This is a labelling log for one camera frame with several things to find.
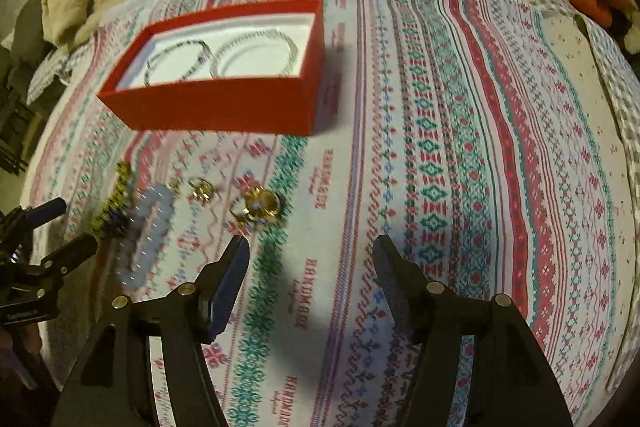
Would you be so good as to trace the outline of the red jewelry box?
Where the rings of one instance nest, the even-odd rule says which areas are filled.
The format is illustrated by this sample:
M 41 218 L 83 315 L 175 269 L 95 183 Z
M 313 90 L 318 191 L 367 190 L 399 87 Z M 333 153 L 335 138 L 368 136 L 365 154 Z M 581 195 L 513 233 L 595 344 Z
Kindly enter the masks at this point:
M 132 130 L 311 135 L 322 8 L 321 0 L 261 1 L 149 24 L 98 97 Z

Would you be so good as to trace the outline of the small gold earring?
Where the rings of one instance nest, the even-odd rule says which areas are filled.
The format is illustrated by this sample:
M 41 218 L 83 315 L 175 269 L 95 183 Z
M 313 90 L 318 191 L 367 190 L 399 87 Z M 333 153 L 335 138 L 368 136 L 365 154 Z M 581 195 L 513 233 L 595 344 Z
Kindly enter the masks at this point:
M 174 194 L 175 198 L 178 198 L 181 195 L 181 185 L 181 178 L 171 178 L 167 183 L 169 190 L 172 194 Z

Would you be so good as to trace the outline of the patterned knit bedspread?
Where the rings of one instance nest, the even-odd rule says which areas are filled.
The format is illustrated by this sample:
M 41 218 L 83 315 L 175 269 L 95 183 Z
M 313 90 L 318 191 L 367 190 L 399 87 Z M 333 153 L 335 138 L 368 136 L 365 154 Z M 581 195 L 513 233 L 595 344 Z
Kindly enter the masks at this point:
M 149 24 L 268 0 L 138 0 L 101 24 L 47 125 L 24 202 L 66 200 L 42 257 L 111 195 L 120 162 L 137 192 L 177 194 L 148 274 L 166 295 L 219 257 L 253 185 L 285 200 L 249 231 L 252 264 L 228 329 L 204 350 L 233 426 L 388 426 L 418 351 L 395 332 L 371 244 L 390 236 L 457 293 L 510 295 L 578 426 L 614 391 L 634 291 L 626 154 L 582 28 L 521 0 L 320 0 L 326 73 L 309 138 L 133 132 L 98 99 Z

